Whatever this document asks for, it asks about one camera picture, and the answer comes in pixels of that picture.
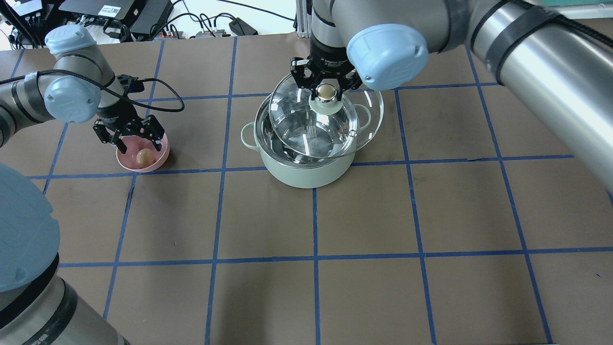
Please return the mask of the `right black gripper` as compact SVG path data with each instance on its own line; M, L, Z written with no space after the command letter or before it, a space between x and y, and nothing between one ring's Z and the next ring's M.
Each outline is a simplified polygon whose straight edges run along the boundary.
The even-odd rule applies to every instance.
M356 90L362 85L354 65L350 62L347 50L343 46L329 46L320 41L309 42L309 56L306 59L292 58L291 76L298 88L311 92L309 99L314 101L316 88L324 80L336 80L339 83L339 100L348 90Z

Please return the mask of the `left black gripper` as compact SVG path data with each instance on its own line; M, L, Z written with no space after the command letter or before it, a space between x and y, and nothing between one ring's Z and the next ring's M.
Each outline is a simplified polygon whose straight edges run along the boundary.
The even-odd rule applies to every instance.
M160 146L165 130L154 115L141 118L131 103L114 103L99 107L98 119L93 124L94 133L103 144L111 144L122 153L127 153L123 136L139 136Z

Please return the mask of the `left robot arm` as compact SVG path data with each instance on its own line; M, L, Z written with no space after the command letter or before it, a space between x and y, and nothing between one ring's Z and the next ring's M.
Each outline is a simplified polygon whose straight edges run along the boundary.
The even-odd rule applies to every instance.
M127 95L142 90L135 77L117 76L90 33L76 24L45 37L55 57L49 71L1 83L1 143L50 120L84 123L118 154L136 142L167 157L167 138L153 115L141 118ZM1 343L3 345L126 345L76 290L59 277L60 230L46 196L13 168L1 166Z

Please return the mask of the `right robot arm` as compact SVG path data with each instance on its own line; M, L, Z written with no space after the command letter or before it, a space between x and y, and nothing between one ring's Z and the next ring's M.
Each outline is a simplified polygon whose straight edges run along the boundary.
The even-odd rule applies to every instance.
M314 0L298 86L391 90L430 53L465 45L602 181L613 185L612 39L523 0Z

